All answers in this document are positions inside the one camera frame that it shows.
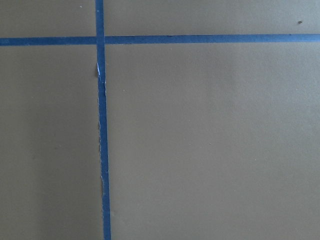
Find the vertical blue tape strip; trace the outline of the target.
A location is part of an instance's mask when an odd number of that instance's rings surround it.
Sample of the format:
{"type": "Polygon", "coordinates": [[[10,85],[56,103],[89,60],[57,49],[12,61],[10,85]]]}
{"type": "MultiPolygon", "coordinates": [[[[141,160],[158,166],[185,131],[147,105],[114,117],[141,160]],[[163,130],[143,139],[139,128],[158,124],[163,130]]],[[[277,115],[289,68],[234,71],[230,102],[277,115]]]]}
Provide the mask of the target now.
{"type": "Polygon", "coordinates": [[[108,153],[108,123],[107,123],[107,95],[106,95],[106,56],[105,56],[105,29],[104,29],[104,2],[95,2],[96,18],[96,50],[98,73],[98,113],[99,113],[99,144],[100,165],[102,180],[102,221],[103,238],[110,240],[111,213],[109,190],[109,153],[108,153]]]}

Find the horizontal blue tape strip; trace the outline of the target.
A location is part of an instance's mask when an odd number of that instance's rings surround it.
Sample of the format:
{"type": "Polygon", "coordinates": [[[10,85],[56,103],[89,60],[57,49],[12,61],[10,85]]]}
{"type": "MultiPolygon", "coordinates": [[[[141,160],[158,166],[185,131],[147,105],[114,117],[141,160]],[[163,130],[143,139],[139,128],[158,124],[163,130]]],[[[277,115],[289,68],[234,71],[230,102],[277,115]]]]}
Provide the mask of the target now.
{"type": "MultiPolygon", "coordinates": [[[[130,44],[207,44],[207,43],[307,43],[319,42],[319,34],[214,34],[214,35],[136,35],[104,36],[106,45],[130,44]]],[[[1,38],[4,46],[96,45],[96,36],[8,37],[1,38]]]]}

